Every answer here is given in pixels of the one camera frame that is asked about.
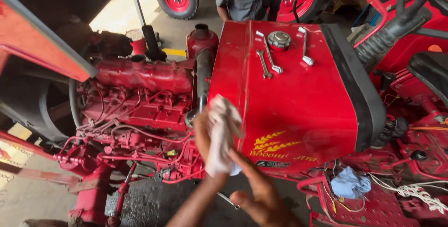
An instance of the tractor seat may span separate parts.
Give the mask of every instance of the tractor seat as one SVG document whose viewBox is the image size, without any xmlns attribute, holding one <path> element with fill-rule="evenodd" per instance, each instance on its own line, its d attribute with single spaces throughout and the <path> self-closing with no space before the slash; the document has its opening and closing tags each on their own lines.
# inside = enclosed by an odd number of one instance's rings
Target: tractor seat
<svg viewBox="0 0 448 227">
<path fill-rule="evenodd" d="M 407 69 L 448 106 L 448 53 L 417 53 L 409 60 Z"/>
</svg>

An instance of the concrete floor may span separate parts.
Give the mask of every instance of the concrete floor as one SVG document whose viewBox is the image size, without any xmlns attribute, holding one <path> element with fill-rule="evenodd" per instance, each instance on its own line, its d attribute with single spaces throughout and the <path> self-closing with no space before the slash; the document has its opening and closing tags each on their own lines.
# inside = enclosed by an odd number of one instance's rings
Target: concrete floor
<svg viewBox="0 0 448 227">
<path fill-rule="evenodd" d="M 198 23 L 205 23 L 220 34 L 222 21 L 219 18 L 215 0 L 200 0 L 195 17 L 188 21 L 175 20 L 160 12 L 156 0 L 140 0 L 147 23 L 160 32 L 163 47 L 185 49 L 185 37 Z M 325 22 L 334 22 L 331 16 L 322 17 Z M 140 22 L 132 0 L 112 0 L 111 3 L 91 23 L 94 30 L 108 30 L 125 33 L 127 30 L 140 27 Z M 39 156 L 27 158 L 18 152 L 13 160 L 25 163 L 26 167 L 49 172 L 63 173 L 56 162 Z M 303 225 L 309 225 L 309 212 L 305 203 L 305 195 L 299 192 L 294 182 L 275 180 L 275 184 L 285 204 L 300 218 Z M 123 227 L 164 226 L 188 197 L 195 185 L 193 181 L 184 181 L 175 185 L 139 181 L 132 183 L 123 209 Z M 0 195 L 5 204 L 0 206 L 1 226 L 15 227 L 29 218 L 67 219 L 67 213 L 75 206 L 76 196 L 69 195 L 66 188 L 55 184 L 33 181 L 16 177 L 7 183 L 0 176 Z M 250 191 L 243 175 L 232 177 L 222 193 L 230 195 L 237 189 Z M 112 213 L 117 201 L 117 194 L 110 196 L 106 214 Z M 216 196 L 210 207 L 204 226 L 256 226 L 244 211 L 236 211 L 228 202 Z"/>
</svg>

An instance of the spanner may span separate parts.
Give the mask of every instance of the spanner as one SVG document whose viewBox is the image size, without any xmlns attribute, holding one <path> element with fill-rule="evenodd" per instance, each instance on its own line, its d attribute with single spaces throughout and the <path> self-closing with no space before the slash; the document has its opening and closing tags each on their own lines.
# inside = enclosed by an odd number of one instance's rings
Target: spanner
<svg viewBox="0 0 448 227">
<path fill-rule="evenodd" d="M 225 196 L 225 195 L 223 195 L 223 194 L 221 194 L 221 193 L 219 193 L 219 192 L 216 192 L 216 194 L 219 195 L 219 196 L 221 196 L 224 200 L 228 201 L 230 204 L 232 204 L 233 207 L 235 207 L 236 210 L 239 210 L 239 209 L 240 209 L 240 206 L 239 206 L 239 205 L 235 205 L 235 204 L 233 204 L 227 196 Z"/>
<path fill-rule="evenodd" d="M 283 72 L 283 69 L 279 66 L 274 65 L 274 62 L 272 61 L 271 52 L 269 52 L 269 47 L 267 46 L 266 37 L 264 36 L 264 34 L 262 32 L 260 32 L 258 30 L 255 32 L 255 34 L 263 38 L 264 46 L 266 48 L 267 58 L 269 58 L 269 62 L 271 63 L 272 70 L 281 74 Z"/>
<path fill-rule="evenodd" d="M 264 70 L 263 77 L 265 79 L 266 79 L 266 77 L 271 79 L 272 78 L 272 74 L 269 73 L 269 70 L 267 70 L 266 63 L 264 62 L 263 50 L 257 50 L 257 55 L 260 57 L 261 65 L 263 66 L 263 70 Z"/>
</svg>

